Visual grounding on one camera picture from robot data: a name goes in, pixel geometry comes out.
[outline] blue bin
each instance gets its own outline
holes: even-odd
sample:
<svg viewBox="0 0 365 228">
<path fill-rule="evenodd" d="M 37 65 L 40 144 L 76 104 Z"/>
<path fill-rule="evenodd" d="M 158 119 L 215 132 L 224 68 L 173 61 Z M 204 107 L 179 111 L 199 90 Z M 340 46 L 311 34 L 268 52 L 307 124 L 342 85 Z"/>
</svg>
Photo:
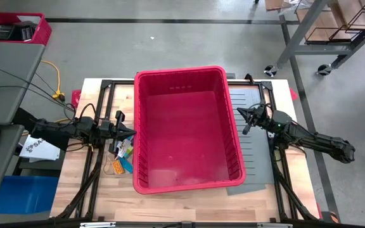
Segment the blue bin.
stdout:
<svg viewBox="0 0 365 228">
<path fill-rule="evenodd" d="M 57 177 L 4 177 L 0 187 L 0 213 L 30 214 L 50 211 L 57 183 Z"/>
</svg>

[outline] metal cart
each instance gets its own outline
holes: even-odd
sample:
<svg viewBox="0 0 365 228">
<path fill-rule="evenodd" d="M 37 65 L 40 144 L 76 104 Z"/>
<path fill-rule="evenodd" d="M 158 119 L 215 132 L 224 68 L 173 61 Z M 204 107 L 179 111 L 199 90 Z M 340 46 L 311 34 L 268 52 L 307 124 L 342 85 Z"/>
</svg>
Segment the metal cart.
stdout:
<svg viewBox="0 0 365 228">
<path fill-rule="evenodd" d="M 333 69 L 339 68 L 345 63 L 354 53 L 356 53 L 365 44 L 365 29 L 361 30 L 358 35 L 350 43 L 327 43 L 327 44 L 300 44 L 311 26 L 314 24 L 322 10 L 328 5 L 331 0 L 315 0 L 309 8 L 305 18 L 300 22 L 298 29 L 288 41 L 284 51 L 281 53 L 275 65 L 269 65 L 265 68 L 264 73 L 273 77 L 283 64 L 294 55 L 307 54 L 325 54 L 337 55 L 334 62 L 323 64 L 318 67 L 317 73 L 320 75 L 328 75 Z M 283 15 L 280 16 L 280 21 L 285 23 Z"/>
</svg>

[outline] white paper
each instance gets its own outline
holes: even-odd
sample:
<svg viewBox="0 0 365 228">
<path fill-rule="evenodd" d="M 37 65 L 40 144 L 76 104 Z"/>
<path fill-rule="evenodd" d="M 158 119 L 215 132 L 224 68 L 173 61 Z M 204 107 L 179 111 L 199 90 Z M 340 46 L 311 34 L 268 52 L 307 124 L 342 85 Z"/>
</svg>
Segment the white paper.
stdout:
<svg viewBox="0 0 365 228">
<path fill-rule="evenodd" d="M 28 136 L 19 156 L 54 161 L 59 158 L 60 149 L 43 139 L 34 139 Z"/>
<path fill-rule="evenodd" d="M 38 25 L 41 21 L 39 16 L 17 16 L 21 22 L 33 22 Z"/>
<path fill-rule="evenodd" d="M 127 148 L 129 148 L 129 146 L 131 146 L 132 142 L 130 142 L 129 140 L 125 139 L 123 142 L 118 142 L 118 156 L 123 158 L 126 154 Z"/>
</svg>

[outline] red object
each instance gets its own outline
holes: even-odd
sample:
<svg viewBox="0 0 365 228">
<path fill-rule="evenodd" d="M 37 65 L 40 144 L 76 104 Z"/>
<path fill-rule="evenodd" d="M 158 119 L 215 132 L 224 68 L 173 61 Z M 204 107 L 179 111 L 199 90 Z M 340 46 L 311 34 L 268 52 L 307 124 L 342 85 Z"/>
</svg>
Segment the red object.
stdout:
<svg viewBox="0 0 365 228">
<path fill-rule="evenodd" d="M 322 212 L 321 212 L 321 208 L 319 207 L 319 204 L 316 203 L 316 206 L 317 206 L 317 212 L 319 213 L 319 219 L 323 219 Z"/>
<path fill-rule="evenodd" d="M 14 42 L 14 43 L 26 43 L 26 44 L 43 44 L 48 45 L 51 27 L 44 18 L 42 13 L 3 13 L 0 12 L 0 24 L 13 24 L 20 22 L 18 16 L 39 16 L 41 18 L 39 24 L 36 27 L 32 40 L 30 41 L 0 41 L 0 42 Z"/>
<path fill-rule="evenodd" d="M 291 98 L 292 98 L 293 101 L 298 98 L 297 93 L 291 88 L 290 88 L 290 93 L 291 93 Z"/>
<path fill-rule="evenodd" d="M 137 192 L 228 187 L 245 181 L 223 68 L 139 72 L 134 84 Z"/>
<path fill-rule="evenodd" d="M 71 104 L 74 105 L 75 108 L 79 107 L 81 97 L 81 89 L 77 89 L 71 92 Z"/>
</svg>

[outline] wooden tabletop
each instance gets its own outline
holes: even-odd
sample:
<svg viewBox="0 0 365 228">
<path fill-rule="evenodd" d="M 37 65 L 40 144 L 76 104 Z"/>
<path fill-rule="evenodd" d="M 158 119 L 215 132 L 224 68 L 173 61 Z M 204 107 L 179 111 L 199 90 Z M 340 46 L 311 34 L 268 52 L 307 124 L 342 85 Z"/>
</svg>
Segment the wooden tabletop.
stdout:
<svg viewBox="0 0 365 228">
<path fill-rule="evenodd" d="M 96 104 L 102 79 L 85 79 L 79 107 L 88 103 Z M 287 80 L 272 80 L 274 98 L 278 110 L 284 111 L 296 120 L 295 110 L 291 100 Z M 103 104 L 106 104 L 108 93 Z M 116 110 L 122 110 L 125 124 L 133 128 L 134 86 L 117 85 L 113 99 L 111 121 L 115 123 Z M 88 108 L 84 116 L 94 117 L 92 109 Z M 98 150 L 95 150 L 91 170 L 95 164 Z M 61 213 L 71 202 L 80 188 L 87 148 L 65 155 L 63 168 L 54 197 L 51 216 Z M 319 217 L 314 190 L 305 155 L 297 149 L 287 149 L 287 160 L 290 169 L 293 189 L 302 203 L 315 217 Z M 99 178 L 99 188 L 96 198 L 94 218 L 105 216 L 107 221 L 135 222 L 180 222 L 183 220 L 195 222 L 268 222 L 271 217 L 278 219 L 277 201 L 273 184 L 266 188 L 245 194 L 228 196 L 226 188 L 181 191 L 175 193 L 142 195 L 135 192 L 132 185 L 132 174 L 113 175 L 109 155 L 105 150 Z M 287 215 L 290 215 L 287 196 L 283 199 Z M 84 200 L 83 214 L 87 210 L 90 190 Z"/>
</svg>

